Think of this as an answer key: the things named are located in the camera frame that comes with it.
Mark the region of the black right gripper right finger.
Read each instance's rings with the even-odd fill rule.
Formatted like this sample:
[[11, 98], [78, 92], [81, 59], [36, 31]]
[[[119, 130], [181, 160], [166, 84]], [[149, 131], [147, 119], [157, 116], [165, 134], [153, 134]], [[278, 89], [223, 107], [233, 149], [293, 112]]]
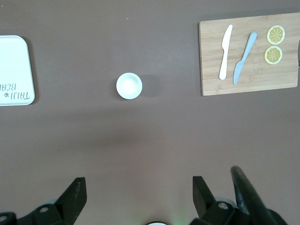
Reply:
[[198, 214], [192, 225], [248, 225], [249, 215], [226, 198], [214, 197], [201, 176], [193, 177], [193, 202]]

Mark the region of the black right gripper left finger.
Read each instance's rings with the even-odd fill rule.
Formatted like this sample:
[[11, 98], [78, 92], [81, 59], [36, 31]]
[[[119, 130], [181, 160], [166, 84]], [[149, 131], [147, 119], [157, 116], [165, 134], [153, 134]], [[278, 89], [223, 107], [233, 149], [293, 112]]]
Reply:
[[75, 178], [54, 202], [38, 206], [30, 214], [17, 218], [13, 212], [2, 212], [2, 225], [73, 225], [87, 202], [86, 179]]

